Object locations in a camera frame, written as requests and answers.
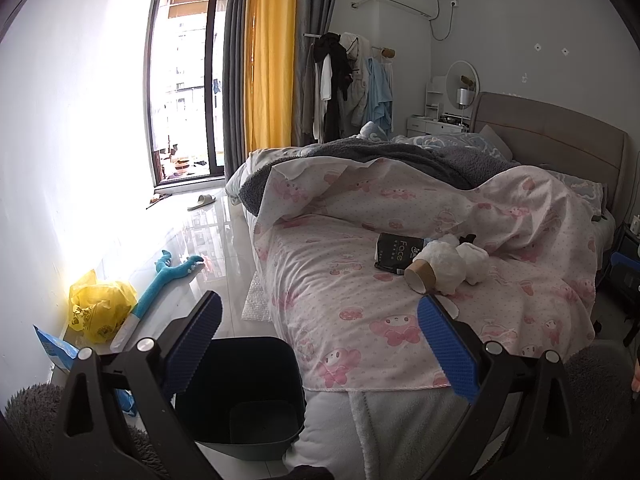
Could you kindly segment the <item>blue dinosaur plush toy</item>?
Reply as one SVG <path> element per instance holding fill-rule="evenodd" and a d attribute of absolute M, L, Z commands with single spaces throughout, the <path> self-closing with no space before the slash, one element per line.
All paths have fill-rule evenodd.
<path fill-rule="evenodd" d="M 179 263 L 178 266 L 173 266 L 171 264 L 171 258 L 171 252 L 163 249 L 162 255 L 155 263 L 156 274 L 151 284 L 145 289 L 138 302 L 125 318 L 122 326 L 119 327 L 118 332 L 110 344 L 111 352 L 121 352 L 125 349 L 127 342 L 137 329 L 142 318 L 144 318 L 146 312 L 149 311 L 149 308 L 152 307 L 153 302 L 160 292 L 169 283 L 187 278 L 204 264 L 203 257 L 189 256 L 182 263 Z"/>

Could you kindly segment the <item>round vanity mirror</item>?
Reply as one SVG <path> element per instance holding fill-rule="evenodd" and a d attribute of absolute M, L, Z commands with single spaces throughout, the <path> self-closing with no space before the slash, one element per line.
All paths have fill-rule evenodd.
<path fill-rule="evenodd" d="M 480 91 L 480 76 L 468 61 L 453 62 L 447 70 L 445 93 L 449 104 L 457 110 L 470 108 Z"/>

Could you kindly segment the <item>white mattress base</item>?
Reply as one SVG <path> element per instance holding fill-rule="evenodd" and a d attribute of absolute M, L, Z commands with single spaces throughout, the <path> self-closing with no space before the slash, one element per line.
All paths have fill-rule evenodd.
<path fill-rule="evenodd" d="M 284 466 L 337 479 L 421 479 L 469 409 L 452 389 L 306 393 L 304 429 Z"/>

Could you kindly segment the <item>yellow curtain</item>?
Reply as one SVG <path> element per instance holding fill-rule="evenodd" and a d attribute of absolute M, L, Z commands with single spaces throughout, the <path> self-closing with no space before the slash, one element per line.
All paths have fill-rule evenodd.
<path fill-rule="evenodd" d="M 291 143 L 297 0 L 246 0 L 246 149 Z"/>

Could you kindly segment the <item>white tissue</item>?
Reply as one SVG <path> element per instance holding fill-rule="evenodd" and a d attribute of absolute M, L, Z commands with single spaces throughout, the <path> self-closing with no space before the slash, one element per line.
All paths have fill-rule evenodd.
<path fill-rule="evenodd" d="M 432 268 L 435 275 L 435 289 L 441 294 L 453 295 L 466 278 L 466 264 L 456 248 L 447 242 L 433 240 L 418 255 Z"/>

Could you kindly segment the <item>brown paper cup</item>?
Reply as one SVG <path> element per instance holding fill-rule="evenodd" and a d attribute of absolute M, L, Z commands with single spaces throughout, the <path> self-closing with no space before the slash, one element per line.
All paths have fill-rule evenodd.
<path fill-rule="evenodd" d="M 414 260 L 405 270 L 404 278 L 409 288 L 420 295 L 429 294 L 435 289 L 435 273 L 425 260 Z"/>

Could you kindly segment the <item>black face mask packet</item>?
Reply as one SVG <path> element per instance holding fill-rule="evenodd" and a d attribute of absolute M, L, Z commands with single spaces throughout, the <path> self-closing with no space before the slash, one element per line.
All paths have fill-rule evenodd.
<path fill-rule="evenodd" d="M 376 241 L 374 266 L 384 272 L 402 275 L 429 241 L 425 237 L 381 233 Z"/>

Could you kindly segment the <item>pink patterned duvet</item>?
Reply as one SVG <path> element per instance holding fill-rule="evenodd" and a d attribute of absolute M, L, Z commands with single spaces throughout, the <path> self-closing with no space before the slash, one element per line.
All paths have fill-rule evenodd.
<path fill-rule="evenodd" d="M 268 170 L 252 237 L 310 391 L 445 387 L 418 322 L 428 292 L 513 354 L 565 358 L 593 340 L 592 211 L 536 167 L 462 191 L 388 158 L 292 159 Z"/>

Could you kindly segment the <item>grey upholstered headboard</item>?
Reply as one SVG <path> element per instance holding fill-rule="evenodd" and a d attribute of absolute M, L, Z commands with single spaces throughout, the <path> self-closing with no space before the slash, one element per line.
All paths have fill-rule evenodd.
<path fill-rule="evenodd" d="M 604 184 L 606 208 L 618 224 L 626 220 L 634 190 L 634 153 L 625 131 L 564 107 L 482 92 L 473 107 L 471 129 L 486 126 L 524 165 Z"/>

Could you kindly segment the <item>dark trash bin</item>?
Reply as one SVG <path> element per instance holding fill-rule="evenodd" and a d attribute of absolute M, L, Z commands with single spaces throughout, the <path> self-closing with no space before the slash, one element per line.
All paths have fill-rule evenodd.
<path fill-rule="evenodd" d="M 294 351 L 270 336 L 212 340 L 175 398 L 190 438 L 253 462 L 282 458 L 304 428 L 305 408 Z"/>

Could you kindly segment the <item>clothes rack with garments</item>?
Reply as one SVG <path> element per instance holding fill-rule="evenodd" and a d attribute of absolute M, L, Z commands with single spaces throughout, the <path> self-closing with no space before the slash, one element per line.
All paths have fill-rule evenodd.
<path fill-rule="evenodd" d="M 396 52 L 352 32 L 306 32 L 308 78 L 303 129 L 322 143 L 358 133 L 385 140 L 393 132 Z"/>

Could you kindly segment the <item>window with dark frame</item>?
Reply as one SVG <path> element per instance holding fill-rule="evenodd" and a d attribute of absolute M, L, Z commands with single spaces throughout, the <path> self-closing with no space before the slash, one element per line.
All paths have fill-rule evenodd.
<path fill-rule="evenodd" d="M 154 183 L 224 174 L 224 31 L 228 0 L 153 0 L 146 114 Z"/>

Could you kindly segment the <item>white fluffy tissue wad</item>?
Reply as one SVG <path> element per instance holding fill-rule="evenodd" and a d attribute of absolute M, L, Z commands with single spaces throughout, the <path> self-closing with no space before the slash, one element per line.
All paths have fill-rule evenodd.
<path fill-rule="evenodd" d="M 462 243 L 456 251 L 465 263 L 465 281 L 470 285 L 485 281 L 489 273 L 488 252 L 472 243 Z"/>

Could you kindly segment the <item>yellow plastic bag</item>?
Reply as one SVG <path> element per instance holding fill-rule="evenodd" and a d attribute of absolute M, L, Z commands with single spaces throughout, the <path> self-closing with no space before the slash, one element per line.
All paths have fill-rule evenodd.
<path fill-rule="evenodd" d="M 90 270 L 68 290 L 68 327 L 93 344 L 105 344 L 115 337 L 137 300 L 130 284 L 101 282 Z"/>

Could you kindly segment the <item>grey curtain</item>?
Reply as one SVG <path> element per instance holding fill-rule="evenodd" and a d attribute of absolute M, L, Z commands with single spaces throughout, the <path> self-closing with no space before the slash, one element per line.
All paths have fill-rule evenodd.
<path fill-rule="evenodd" d="M 246 0 L 228 0 L 222 63 L 224 176 L 229 181 L 245 160 L 244 50 Z"/>

